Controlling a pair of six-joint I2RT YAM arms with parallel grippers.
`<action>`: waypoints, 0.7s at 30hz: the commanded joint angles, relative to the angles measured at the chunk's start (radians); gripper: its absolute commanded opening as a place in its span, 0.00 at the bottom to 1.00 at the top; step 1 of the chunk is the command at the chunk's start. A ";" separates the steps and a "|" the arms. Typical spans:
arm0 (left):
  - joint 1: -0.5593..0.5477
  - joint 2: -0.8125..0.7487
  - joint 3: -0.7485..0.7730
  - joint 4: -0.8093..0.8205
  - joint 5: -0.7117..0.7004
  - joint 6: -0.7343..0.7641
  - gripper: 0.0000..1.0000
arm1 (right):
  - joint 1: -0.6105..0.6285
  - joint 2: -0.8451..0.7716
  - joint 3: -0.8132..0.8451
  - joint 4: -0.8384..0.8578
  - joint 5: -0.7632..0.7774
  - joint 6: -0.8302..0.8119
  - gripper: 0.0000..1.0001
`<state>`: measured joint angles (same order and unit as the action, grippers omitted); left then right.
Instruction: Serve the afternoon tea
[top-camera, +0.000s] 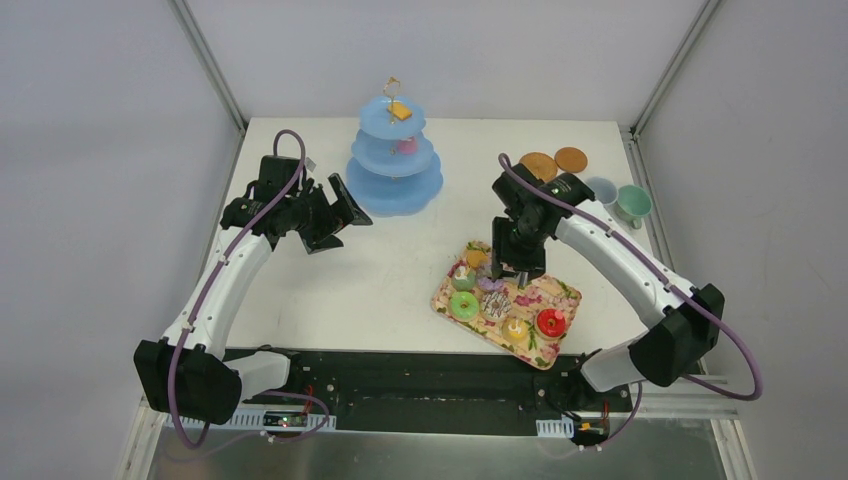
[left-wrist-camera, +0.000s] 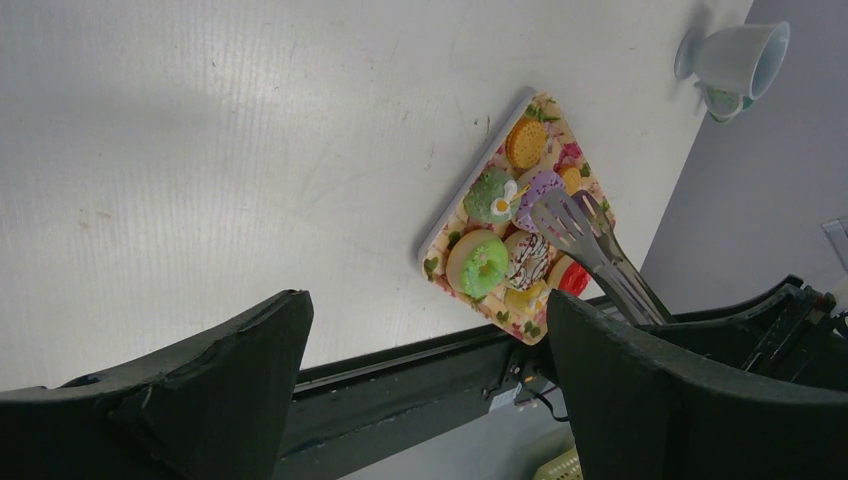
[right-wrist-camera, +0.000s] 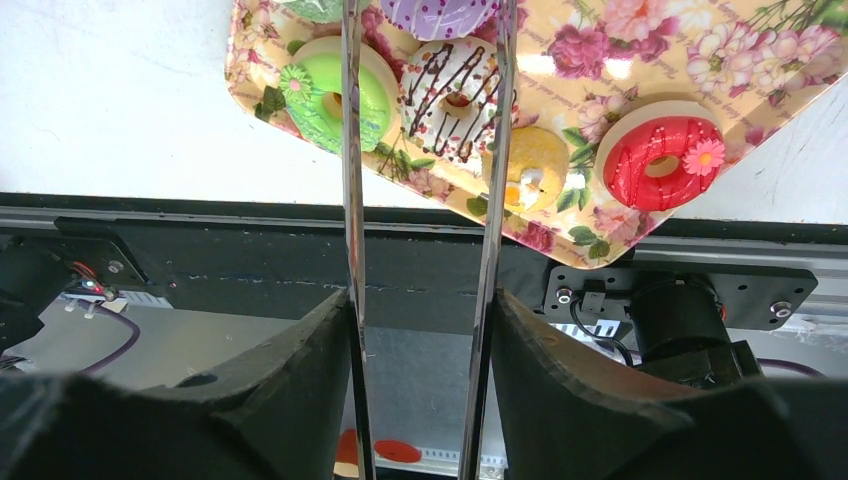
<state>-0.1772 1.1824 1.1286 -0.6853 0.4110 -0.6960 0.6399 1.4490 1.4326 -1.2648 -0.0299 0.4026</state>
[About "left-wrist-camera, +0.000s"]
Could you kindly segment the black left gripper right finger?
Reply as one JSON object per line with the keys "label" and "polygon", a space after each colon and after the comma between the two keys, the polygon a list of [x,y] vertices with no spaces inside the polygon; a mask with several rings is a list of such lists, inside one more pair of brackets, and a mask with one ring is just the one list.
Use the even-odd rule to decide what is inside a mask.
{"label": "black left gripper right finger", "polygon": [[589,479],[843,479],[847,396],[707,359],[564,293],[547,323]]}

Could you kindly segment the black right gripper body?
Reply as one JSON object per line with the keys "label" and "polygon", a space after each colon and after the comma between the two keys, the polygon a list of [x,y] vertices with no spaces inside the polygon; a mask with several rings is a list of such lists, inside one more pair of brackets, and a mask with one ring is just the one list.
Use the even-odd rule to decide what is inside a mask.
{"label": "black right gripper body", "polygon": [[773,379],[847,389],[847,327],[836,300],[794,275],[729,307],[640,329],[718,363]]}

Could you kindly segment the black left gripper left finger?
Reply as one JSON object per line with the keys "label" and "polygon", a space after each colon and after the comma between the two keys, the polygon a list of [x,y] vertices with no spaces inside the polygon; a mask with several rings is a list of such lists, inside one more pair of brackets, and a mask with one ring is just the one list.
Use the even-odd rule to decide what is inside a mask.
{"label": "black left gripper left finger", "polygon": [[56,388],[1,395],[5,479],[268,479],[314,310],[285,290]]}

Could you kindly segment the metal serving tongs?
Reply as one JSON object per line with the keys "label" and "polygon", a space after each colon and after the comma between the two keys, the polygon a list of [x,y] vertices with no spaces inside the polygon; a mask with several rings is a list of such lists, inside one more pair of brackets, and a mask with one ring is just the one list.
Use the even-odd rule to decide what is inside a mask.
{"label": "metal serving tongs", "polygon": [[531,208],[539,233],[580,264],[633,325],[667,325],[675,319],[620,246],[596,199],[580,190],[542,194]]}

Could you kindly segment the purple frosted donut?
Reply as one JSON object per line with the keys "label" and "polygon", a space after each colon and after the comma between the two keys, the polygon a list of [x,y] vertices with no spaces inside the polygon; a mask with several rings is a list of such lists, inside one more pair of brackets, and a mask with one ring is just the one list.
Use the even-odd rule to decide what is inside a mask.
{"label": "purple frosted donut", "polygon": [[524,190],[524,194],[519,200],[512,223],[520,230],[535,233],[538,228],[531,217],[533,205],[548,191],[563,190],[564,180],[552,169],[536,166],[524,172],[517,184],[520,190]]}

